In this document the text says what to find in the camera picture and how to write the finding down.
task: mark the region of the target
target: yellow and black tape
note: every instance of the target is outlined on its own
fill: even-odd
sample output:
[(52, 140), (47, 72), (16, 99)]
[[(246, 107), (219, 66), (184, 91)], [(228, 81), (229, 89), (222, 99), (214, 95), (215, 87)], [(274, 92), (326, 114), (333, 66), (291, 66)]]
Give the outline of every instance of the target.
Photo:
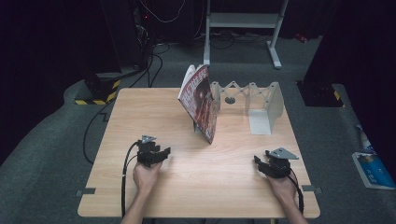
[(120, 80), (114, 82), (111, 88), (109, 88), (106, 97), (103, 97), (102, 99), (96, 99), (95, 97), (93, 97), (91, 99), (75, 99), (75, 102), (77, 105), (106, 105), (112, 102), (116, 97), (117, 88), (119, 85), (120, 85)]
[(339, 104), (339, 106), (345, 106), (343, 101), (341, 100), (341, 96), (337, 91), (334, 91), (334, 96), (335, 99), (337, 100), (337, 104)]

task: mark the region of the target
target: book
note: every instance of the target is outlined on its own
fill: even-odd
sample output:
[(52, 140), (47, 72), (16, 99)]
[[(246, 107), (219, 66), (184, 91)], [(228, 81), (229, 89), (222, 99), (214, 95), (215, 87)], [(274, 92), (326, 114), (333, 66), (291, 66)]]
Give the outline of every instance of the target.
[(352, 158), (366, 188), (396, 189), (395, 183), (378, 155), (355, 152)]
[(210, 88), (206, 65), (187, 69), (177, 99), (186, 109), (196, 126), (211, 144), (215, 136), (217, 112)]

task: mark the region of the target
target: stand leg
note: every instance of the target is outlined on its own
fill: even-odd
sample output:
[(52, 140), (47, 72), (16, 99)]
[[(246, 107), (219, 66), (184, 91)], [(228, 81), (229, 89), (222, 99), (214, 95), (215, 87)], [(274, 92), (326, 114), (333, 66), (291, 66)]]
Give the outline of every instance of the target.
[(210, 65), (210, 0), (207, 0), (204, 64)]
[(279, 16), (277, 17), (276, 27), (275, 27), (275, 30), (274, 30), (273, 38), (272, 38), (271, 41), (267, 41), (267, 46), (268, 46), (268, 49), (270, 51), (271, 58), (272, 58), (272, 60), (274, 62), (274, 67), (276, 69), (280, 69), (282, 67), (282, 64), (280, 63), (280, 60), (277, 57), (277, 53), (276, 53), (276, 50), (275, 50), (275, 44), (276, 44), (277, 37), (279, 35), (279, 30), (280, 30), (280, 27), (282, 25), (283, 18), (285, 17), (285, 11), (286, 11), (286, 7), (288, 6), (288, 2), (289, 2), (289, 0), (284, 0), (283, 1), (282, 7), (281, 7), (280, 12), (279, 12)]
[(279, 222), (277, 221), (276, 218), (271, 218), (271, 224), (278, 224)]

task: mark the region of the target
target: white metal stand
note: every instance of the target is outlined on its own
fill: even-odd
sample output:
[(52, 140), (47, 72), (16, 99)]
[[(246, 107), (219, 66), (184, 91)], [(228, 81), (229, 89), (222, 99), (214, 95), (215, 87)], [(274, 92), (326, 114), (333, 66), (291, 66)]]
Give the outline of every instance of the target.
[(204, 64), (210, 65), (210, 28), (211, 27), (242, 27), (242, 28), (271, 28), (274, 34), (271, 41), (267, 41), (267, 46), (274, 62), (274, 67), (282, 67), (275, 50), (275, 44), (279, 35), (279, 30), (285, 16), (286, 7), (289, 0), (283, 0), (279, 13), (258, 14), (258, 13), (211, 13), (210, 0), (207, 0), (206, 29), (205, 29), (205, 49)]
[(241, 88), (234, 81), (223, 88), (218, 82), (212, 82), (211, 88), (217, 113), (221, 108), (221, 96), (225, 97), (224, 101), (230, 105), (235, 102), (235, 96), (245, 96), (245, 114), (248, 115), (252, 134), (272, 134), (276, 119), (283, 114), (283, 96), (277, 82), (266, 88), (259, 88), (254, 82)]

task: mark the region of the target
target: human arm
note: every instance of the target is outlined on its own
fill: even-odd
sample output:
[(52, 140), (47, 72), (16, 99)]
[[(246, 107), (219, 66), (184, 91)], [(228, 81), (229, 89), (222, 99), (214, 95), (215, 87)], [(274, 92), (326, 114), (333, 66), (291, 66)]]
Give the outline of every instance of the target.
[(131, 206), (123, 217), (121, 224), (142, 223), (147, 200), (157, 183), (158, 173), (162, 165), (163, 163), (159, 162), (151, 168), (147, 168), (139, 162), (136, 164), (134, 167), (134, 182), (137, 186), (137, 193), (134, 196)]
[[(296, 187), (287, 177), (284, 178), (272, 178), (267, 176), (271, 183), (273, 193), (282, 205), (283, 211), (291, 224), (305, 224), (308, 221), (305, 219), (303, 214), (300, 212), (297, 203), (294, 201), (296, 195)], [(291, 175), (291, 178), (295, 181), (295, 175)]]

